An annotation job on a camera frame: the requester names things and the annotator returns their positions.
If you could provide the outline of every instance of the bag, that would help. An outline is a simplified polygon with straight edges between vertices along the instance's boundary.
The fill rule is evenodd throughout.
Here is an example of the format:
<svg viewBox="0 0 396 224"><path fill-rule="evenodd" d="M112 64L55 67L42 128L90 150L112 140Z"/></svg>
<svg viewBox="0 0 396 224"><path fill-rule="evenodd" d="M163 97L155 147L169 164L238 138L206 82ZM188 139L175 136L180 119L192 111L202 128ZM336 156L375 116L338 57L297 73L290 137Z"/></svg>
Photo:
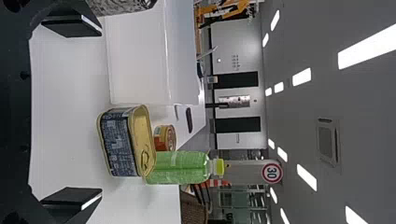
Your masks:
<svg viewBox="0 0 396 224"><path fill-rule="evenodd" d="M119 15L151 9L157 0L86 0L97 17Z"/></svg>

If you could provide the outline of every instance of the red circle sign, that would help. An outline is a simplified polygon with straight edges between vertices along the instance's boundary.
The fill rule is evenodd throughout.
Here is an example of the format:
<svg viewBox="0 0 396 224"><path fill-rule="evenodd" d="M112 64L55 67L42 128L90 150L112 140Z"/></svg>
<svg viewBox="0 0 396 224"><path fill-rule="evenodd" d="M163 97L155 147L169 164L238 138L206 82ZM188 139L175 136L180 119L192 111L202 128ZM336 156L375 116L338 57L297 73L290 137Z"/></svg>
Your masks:
<svg viewBox="0 0 396 224"><path fill-rule="evenodd" d="M268 163L262 167L262 178L268 184L277 184L283 177L282 168L276 163Z"/></svg>

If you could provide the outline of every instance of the small can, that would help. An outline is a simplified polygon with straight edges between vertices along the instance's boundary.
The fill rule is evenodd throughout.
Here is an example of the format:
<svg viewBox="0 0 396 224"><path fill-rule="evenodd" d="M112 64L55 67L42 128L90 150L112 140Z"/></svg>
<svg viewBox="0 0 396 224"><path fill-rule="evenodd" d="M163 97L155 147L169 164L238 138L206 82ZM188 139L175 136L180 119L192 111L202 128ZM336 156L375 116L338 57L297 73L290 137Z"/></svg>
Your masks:
<svg viewBox="0 0 396 224"><path fill-rule="evenodd" d="M97 129L111 175L146 177L154 169L157 155L144 105L101 114Z"/></svg>
<svg viewBox="0 0 396 224"><path fill-rule="evenodd" d="M154 144L157 151L175 151L176 143L176 131L173 125L162 125L155 128Z"/></svg>

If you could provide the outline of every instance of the plastic bottle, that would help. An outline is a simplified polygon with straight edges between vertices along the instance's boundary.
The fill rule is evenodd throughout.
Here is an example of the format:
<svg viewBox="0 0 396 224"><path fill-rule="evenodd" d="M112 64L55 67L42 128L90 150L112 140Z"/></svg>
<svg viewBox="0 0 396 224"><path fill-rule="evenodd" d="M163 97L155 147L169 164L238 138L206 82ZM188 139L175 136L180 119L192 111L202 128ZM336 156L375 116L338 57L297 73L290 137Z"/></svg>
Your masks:
<svg viewBox="0 0 396 224"><path fill-rule="evenodd" d="M224 160L211 161L203 152L158 152L157 164L146 182L150 185L200 184L211 175L224 175Z"/></svg>

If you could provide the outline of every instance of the white table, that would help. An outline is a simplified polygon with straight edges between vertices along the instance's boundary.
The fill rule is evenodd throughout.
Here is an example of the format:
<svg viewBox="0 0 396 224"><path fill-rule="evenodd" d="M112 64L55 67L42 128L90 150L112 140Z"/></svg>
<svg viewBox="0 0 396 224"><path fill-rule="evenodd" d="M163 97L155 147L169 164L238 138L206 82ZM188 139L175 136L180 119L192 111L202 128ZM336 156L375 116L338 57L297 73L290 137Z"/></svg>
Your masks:
<svg viewBox="0 0 396 224"><path fill-rule="evenodd" d="M198 105L192 0L106 17L113 104Z"/></svg>
<svg viewBox="0 0 396 224"><path fill-rule="evenodd" d="M64 187L101 188L102 202L89 223L180 223L178 186L146 186L141 178L109 175L96 131L109 108L106 38L66 39L40 26L31 44L33 151L29 184L40 200ZM205 126L204 94L184 110L150 106L152 126L174 124L177 147Z"/></svg>

